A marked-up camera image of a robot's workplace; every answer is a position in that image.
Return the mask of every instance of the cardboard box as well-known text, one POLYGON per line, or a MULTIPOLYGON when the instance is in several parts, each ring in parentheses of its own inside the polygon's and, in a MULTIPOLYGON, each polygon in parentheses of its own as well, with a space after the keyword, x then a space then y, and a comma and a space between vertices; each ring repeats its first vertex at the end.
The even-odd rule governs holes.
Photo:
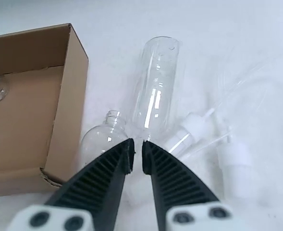
POLYGON ((71 177, 88 57, 70 24, 0 36, 0 195, 51 191, 71 177))

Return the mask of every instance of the white surface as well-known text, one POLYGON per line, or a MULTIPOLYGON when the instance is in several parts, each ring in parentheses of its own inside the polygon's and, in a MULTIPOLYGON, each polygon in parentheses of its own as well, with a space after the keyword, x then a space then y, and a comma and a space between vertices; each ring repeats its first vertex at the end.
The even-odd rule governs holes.
MULTIPOLYGON (((154 36, 182 42, 180 100, 173 109, 176 119, 191 111, 205 113, 209 108, 206 93, 211 92, 213 82, 209 77, 215 73, 224 72, 228 81, 251 64, 283 52, 283 0, 0 0, 0 34, 62 23, 73 24, 90 58, 83 134, 100 124, 108 110, 123 109, 123 101, 131 95, 129 88, 136 82, 139 53, 154 36), (230 50, 231 58, 222 65, 230 50)), ((268 91, 270 100, 264 101, 259 116, 240 135, 270 186, 266 192, 280 206, 248 209, 246 214, 259 230, 283 231, 283 59, 274 68, 267 66, 262 74, 277 82, 268 91)), ((231 120, 237 119, 236 113, 229 112, 231 120)), ((223 196, 215 152, 197 155, 186 164, 223 196)), ((43 197, 0 198, 0 231, 16 211, 43 197)), ((127 230, 130 226, 130 230, 155 230, 153 204, 133 212, 122 204, 119 226, 124 224, 124 214, 131 219, 127 230)))

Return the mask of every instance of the white spray cap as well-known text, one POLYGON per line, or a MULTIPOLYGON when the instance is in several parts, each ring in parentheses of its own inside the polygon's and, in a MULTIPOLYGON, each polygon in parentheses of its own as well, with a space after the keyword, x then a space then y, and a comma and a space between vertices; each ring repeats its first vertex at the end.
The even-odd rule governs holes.
POLYGON ((250 152, 240 142, 223 143, 217 147, 227 200, 257 200, 259 186, 250 152))
POLYGON ((213 111, 214 109, 210 109, 205 116, 194 113, 188 114, 180 123, 179 128, 162 144, 162 147, 174 156, 179 157, 187 148, 204 137, 206 119, 213 111))
POLYGON ((189 113, 188 116, 181 122, 183 127, 194 138, 195 143, 202 139, 206 131, 206 118, 194 113, 189 113))

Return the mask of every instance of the clear plastic bottle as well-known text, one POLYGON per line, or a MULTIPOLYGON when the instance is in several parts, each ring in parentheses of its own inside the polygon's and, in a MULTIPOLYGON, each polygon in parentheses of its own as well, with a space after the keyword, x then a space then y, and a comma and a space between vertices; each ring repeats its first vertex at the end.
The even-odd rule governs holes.
POLYGON ((140 130, 140 137, 153 141, 166 130, 179 42, 171 37, 156 37, 144 47, 133 124, 140 130))
POLYGON ((125 124, 119 111, 109 111, 103 124, 93 127, 83 137, 76 170, 81 170, 102 153, 126 140, 125 124))

